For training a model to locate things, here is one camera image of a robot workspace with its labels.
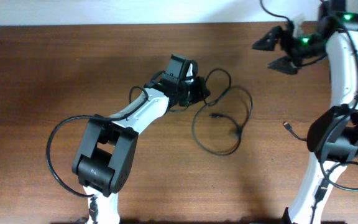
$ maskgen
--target wooden table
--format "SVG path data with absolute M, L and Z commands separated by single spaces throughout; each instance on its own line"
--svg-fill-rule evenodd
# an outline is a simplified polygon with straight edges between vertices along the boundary
M 301 136 L 329 108 L 328 62 L 289 76 L 266 68 L 284 55 L 251 45 L 276 23 L 0 27 L 0 223 L 62 223 L 87 216 L 87 204 L 61 188 L 45 163 L 53 127 L 76 114 L 113 114 L 127 105 L 128 91 L 166 68 L 172 53 L 199 63 L 199 75 L 215 67 L 249 89 L 255 110 L 239 150 L 229 157 L 202 151 L 191 136 L 201 104 L 167 114 L 139 137 L 127 184 L 119 194 L 123 219 L 245 221 L 278 218 L 294 200 L 308 163 Z M 212 97 L 226 87 L 223 75 L 208 83 Z M 225 149 L 232 124 L 208 118 L 211 111 L 241 121 L 242 93 L 231 93 L 203 113 L 200 139 Z M 81 190 L 71 173 L 86 121 L 64 126 L 52 148 L 61 178 Z M 349 168 L 340 183 L 358 185 Z M 358 193 L 335 189 L 323 220 L 358 223 Z

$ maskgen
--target white robotic arm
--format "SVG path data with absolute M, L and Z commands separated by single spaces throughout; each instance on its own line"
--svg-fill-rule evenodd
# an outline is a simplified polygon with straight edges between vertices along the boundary
M 350 34 L 358 51 L 358 32 L 350 31 Z M 352 53 L 348 36 L 345 33 L 335 32 L 327 41 L 326 51 L 331 69 L 331 107 L 341 106 L 343 104 L 353 106 L 355 102 L 354 98 L 358 91 L 358 76 L 356 60 Z M 329 170 L 336 164 L 337 162 L 326 161 L 323 166 L 325 170 Z M 346 166 L 338 167 L 331 173 L 330 179 L 333 182 L 337 181 L 345 169 Z M 322 195 L 322 198 L 317 199 L 321 201 L 318 202 L 316 208 L 314 208 L 314 203 L 316 202 L 315 195 L 321 188 L 320 186 L 323 180 L 324 176 L 321 172 L 319 161 L 316 155 L 310 152 L 308 169 L 303 178 L 299 193 L 288 209 L 291 222 L 309 224 L 311 218 L 314 217 L 313 224 L 321 223 L 323 208 L 333 189 L 333 185 L 328 183 L 322 186 L 322 188 L 325 188 L 323 189 L 325 194 Z
M 269 64 L 269 68 L 295 75 L 302 67 L 327 55 L 331 70 L 331 109 L 315 121 L 308 132 L 310 159 L 296 199 L 285 210 L 281 224 L 320 224 L 323 208 L 333 187 L 358 191 L 336 184 L 345 164 L 358 157 L 358 14 L 346 12 L 344 1 L 324 1 L 319 8 L 317 34 L 293 37 L 293 23 L 287 30 L 273 28 L 253 46 L 256 50 L 274 50 L 278 39 L 287 56 Z M 320 56 L 313 63 L 303 59 Z M 346 127 L 349 121 L 354 127 Z
M 196 77 L 196 66 L 172 55 L 167 71 L 156 74 L 130 105 L 101 121 L 89 119 L 73 163 L 88 196 L 89 224 L 119 223 L 118 191 L 131 171 L 138 135 L 172 106 L 190 106 L 209 96 L 204 78 Z M 115 146 L 113 154 L 99 149 L 98 143 Z

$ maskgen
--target green led light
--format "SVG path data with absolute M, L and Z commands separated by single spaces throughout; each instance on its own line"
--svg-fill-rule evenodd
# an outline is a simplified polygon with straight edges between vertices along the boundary
M 302 42 L 304 44 L 307 44 L 309 42 L 309 38 L 307 38 L 307 37 L 302 38 Z
M 345 14 L 345 15 L 343 15 L 343 18 L 344 18 L 345 20 L 350 20 L 350 19 L 352 19 L 352 15 L 350 15 L 350 14 Z

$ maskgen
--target cable plug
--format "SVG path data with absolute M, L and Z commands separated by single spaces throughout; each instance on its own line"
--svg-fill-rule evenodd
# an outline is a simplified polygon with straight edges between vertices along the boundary
M 284 121 L 284 122 L 283 122 L 283 125 L 284 125 L 284 128 L 285 128 L 287 131 L 291 131 L 291 130 L 292 130 L 292 126 L 290 125 L 290 123 Z
M 316 194 L 314 195 L 314 199 L 316 200 L 315 201 L 316 205 L 317 205 L 317 203 L 319 203 L 320 201 L 322 201 L 324 199 L 326 192 L 328 191 L 328 185 L 329 185 L 329 182 L 326 179 L 323 179 L 321 181 L 321 184 L 318 187 Z

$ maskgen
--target white wall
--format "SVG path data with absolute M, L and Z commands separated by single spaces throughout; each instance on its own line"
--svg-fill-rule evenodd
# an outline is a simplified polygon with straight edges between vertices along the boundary
M 347 0 L 358 12 L 358 0 Z M 316 19 L 319 0 L 264 0 L 290 18 Z M 259 0 L 0 0 L 0 26 L 282 21 Z

